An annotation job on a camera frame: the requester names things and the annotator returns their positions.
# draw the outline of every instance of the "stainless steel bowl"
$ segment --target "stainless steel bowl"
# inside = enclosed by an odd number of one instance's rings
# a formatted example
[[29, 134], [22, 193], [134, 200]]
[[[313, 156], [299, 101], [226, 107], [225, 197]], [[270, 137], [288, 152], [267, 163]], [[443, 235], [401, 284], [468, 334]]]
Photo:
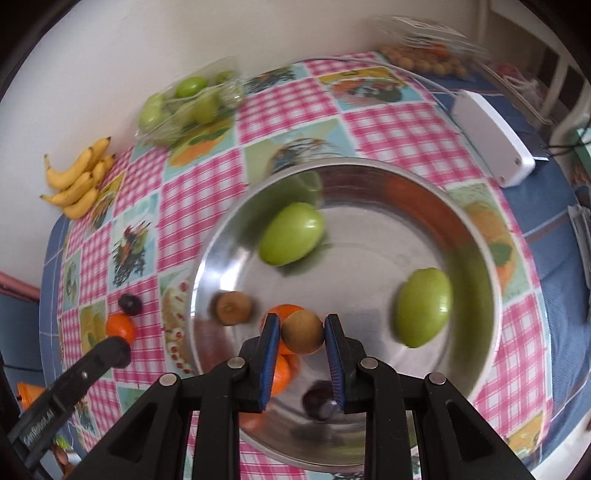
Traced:
[[[326, 237], [308, 257], [274, 268], [257, 254], [271, 219], [292, 202], [308, 202], [326, 218]], [[452, 318], [426, 345], [410, 349], [389, 321], [400, 285], [418, 268], [448, 273]], [[241, 290], [255, 299], [250, 322], [222, 326], [216, 296]], [[293, 303], [321, 318], [337, 313], [345, 334], [398, 372], [444, 373], [473, 400], [492, 365], [501, 328], [501, 293], [479, 232], [444, 192], [400, 168], [371, 160], [318, 160], [281, 171], [250, 189], [211, 234], [199, 259], [189, 339], [197, 371], [238, 353], [259, 333], [269, 308]], [[273, 458], [323, 472], [361, 469], [365, 416], [335, 414], [322, 423], [304, 412], [303, 394], [330, 379], [324, 349], [302, 356], [298, 374], [261, 417], [241, 423], [242, 436]]]

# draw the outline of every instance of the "orange object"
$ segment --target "orange object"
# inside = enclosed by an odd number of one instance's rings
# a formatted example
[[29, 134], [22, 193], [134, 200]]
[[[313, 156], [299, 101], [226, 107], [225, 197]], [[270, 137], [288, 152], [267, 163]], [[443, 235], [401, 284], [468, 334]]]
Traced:
[[447, 47], [443, 43], [433, 43], [431, 45], [430, 53], [435, 55], [440, 60], [448, 60], [451, 58]]
[[[283, 322], [289, 315], [291, 315], [294, 312], [298, 312], [299, 310], [304, 309], [297, 305], [292, 305], [291, 303], [284, 303], [282, 305], [277, 305], [276, 307], [273, 307], [271, 310], [269, 310], [266, 314], [263, 315], [261, 319], [261, 330], [263, 328], [263, 325], [265, 324], [265, 319], [267, 318], [267, 315], [269, 315], [270, 313], [275, 313], [279, 317], [279, 322], [283, 325]], [[279, 341], [279, 353], [281, 355], [294, 354], [294, 352], [292, 352], [285, 346], [283, 340]]]
[[18, 382], [17, 383], [18, 395], [21, 397], [21, 403], [24, 410], [29, 408], [31, 404], [41, 395], [44, 391], [44, 387], [38, 387], [36, 385], [29, 385], [28, 383]]
[[301, 359], [299, 355], [284, 355], [285, 360], [290, 366], [292, 379], [297, 377], [301, 371]]
[[264, 413], [246, 413], [240, 412], [238, 414], [238, 423], [242, 430], [251, 432], [262, 425]]
[[195, 160], [195, 158], [202, 157], [211, 152], [211, 150], [214, 149], [219, 142], [219, 139], [215, 139], [203, 140], [198, 143], [195, 143], [194, 145], [187, 147], [185, 151], [179, 153], [175, 157], [172, 157], [172, 159], [170, 160], [170, 166], [184, 167], [186, 165], [189, 165], [193, 160]]
[[135, 325], [129, 315], [122, 312], [111, 313], [105, 325], [107, 337], [122, 337], [128, 344], [135, 340]]
[[291, 368], [283, 355], [277, 355], [275, 363], [275, 375], [273, 375], [273, 385], [271, 387], [271, 396], [279, 395], [291, 382]]
[[501, 249], [500, 255], [495, 255], [493, 252], [493, 259], [499, 284], [501, 284], [501, 293], [504, 293], [515, 274], [518, 258], [517, 249], [507, 225], [501, 214], [486, 202], [472, 202], [463, 205], [463, 208], [491, 251], [496, 250], [498, 253]]

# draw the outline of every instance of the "tablecloth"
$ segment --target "tablecloth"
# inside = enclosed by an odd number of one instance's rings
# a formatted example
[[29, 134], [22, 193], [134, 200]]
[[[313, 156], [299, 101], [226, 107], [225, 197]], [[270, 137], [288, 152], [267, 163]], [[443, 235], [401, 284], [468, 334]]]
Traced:
[[[521, 457], [533, 452], [552, 405], [540, 282], [503, 191], [445, 110], [410, 78], [358, 62], [294, 64], [250, 80], [248, 92], [235, 118], [196, 129], [172, 151], [141, 144], [125, 151], [96, 207], [56, 225], [63, 243], [44, 270], [44, 285], [53, 288], [42, 289], [41, 303], [51, 300], [48, 337], [57, 337], [58, 369], [100, 340], [123, 291], [144, 302], [131, 365], [97, 382], [72, 419], [82, 446], [92, 448], [162, 373], [192, 374], [181, 348], [189, 277], [207, 232], [232, 201], [279, 168], [344, 155], [423, 176], [463, 206], [489, 242], [503, 288], [502, 336], [475, 406]], [[142, 248], [121, 263], [137, 236]], [[509, 249], [496, 251], [499, 242]], [[190, 456], [186, 467], [188, 475]], [[328, 475], [282, 465], [245, 443], [241, 471], [253, 479]]]

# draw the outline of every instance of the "blue gripper pad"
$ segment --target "blue gripper pad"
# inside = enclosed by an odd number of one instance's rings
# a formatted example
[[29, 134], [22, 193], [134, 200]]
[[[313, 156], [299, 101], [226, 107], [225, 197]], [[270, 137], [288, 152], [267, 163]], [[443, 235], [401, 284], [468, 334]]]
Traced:
[[265, 350], [265, 359], [262, 364], [260, 379], [261, 394], [259, 402], [261, 404], [261, 410], [265, 410], [271, 398], [275, 363], [277, 362], [277, 352], [279, 351], [279, 341], [281, 340], [281, 325], [277, 315], [272, 314], [267, 316], [261, 338], [266, 337], [268, 329], [271, 329], [271, 332], [268, 337], [269, 341]]
[[326, 344], [326, 356], [329, 361], [330, 378], [332, 380], [333, 394], [341, 409], [345, 407], [345, 372], [339, 356], [336, 342], [335, 327], [330, 316], [324, 321], [324, 342]]

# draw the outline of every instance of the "banana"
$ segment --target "banana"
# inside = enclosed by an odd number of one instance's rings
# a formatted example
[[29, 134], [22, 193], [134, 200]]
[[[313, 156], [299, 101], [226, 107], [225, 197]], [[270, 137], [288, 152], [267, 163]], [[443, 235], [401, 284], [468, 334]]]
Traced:
[[103, 179], [106, 177], [109, 170], [115, 164], [115, 155], [105, 155], [99, 160], [99, 162], [92, 169], [92, 176], [95, 179], [95, 186], [100, 185]]
[[91, 148], [93, 151], [93, 156], [92, 156], [92, 160], [90, 161], [90, 163], [86, 167], [86, 171], [92, 171], [92, 169], [96, 166], [96, 164], [100, 161], [102, 156], [107, 151], [107, 148], [109, 148], [110, 143], [111, 143], [111, 138], [105, 137], [105, 138], [101, 138], [101, 139], [97, 140], [96, 142], [94, 142], [92, 144]]
[[105, 166], [107, 167], [107, 171], [109, 171], [110, 169], [113, 168], [113, 165], [115, 165], [115, 154], [111, 154], [111, 155], [106, 155], [103, 158], [101, 158], [101, 161], [105, 162]]
[[65, 190], [70, 187], [76, 179], [84, 173], [88, 168], [88, 163], [92, 160], [94, 151], [92, 147], [84, 150], [74, 164], [68, 168], [65, 172], [59, 173], [51, 168], [49, 163], [49, 155], [43, 157], [45, 162], [45, 178], [50, 187], [56, 190]]
[[92, 174], [85, 171], [67, 190], [56, 193], [54, 196], [41, 195], [40, 198], [41, 200], [45, 200], [56, 207], [67, 207], [80, 200], [82, 196], [94, 185], [95, 182]]
[[95, 180], [95, 186], [100, 185], [105, 178], [105, 175], [107, 175], [107, 165], [101, 160], [92, 169], [92, 178]]
[[74, 205], [70, 205], [64, 208], [64, 214], [71, 220], [78, 220], [78, 218], [84, 217], [88, 210], [95, 204], [96, 198], [99, 195], [99, 191], [96, 187], [91, 187], [80, 200]]

